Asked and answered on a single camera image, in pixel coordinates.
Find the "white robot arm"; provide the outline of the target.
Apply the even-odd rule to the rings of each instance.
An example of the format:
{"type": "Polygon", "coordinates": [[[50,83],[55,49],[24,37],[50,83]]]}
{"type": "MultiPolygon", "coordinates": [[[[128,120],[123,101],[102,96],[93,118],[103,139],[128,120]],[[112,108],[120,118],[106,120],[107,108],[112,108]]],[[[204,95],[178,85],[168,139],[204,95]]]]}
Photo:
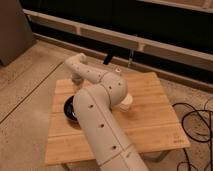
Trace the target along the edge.
{"type": "Polygon", "coordinates": [[[75,93],[73,108],[101,171],[149,171],[111,112],[127,96],[127,81],[117,73],[89,66],[83,53],[69,57],[65,64],[74,84],[91,82],[75,93]]]}

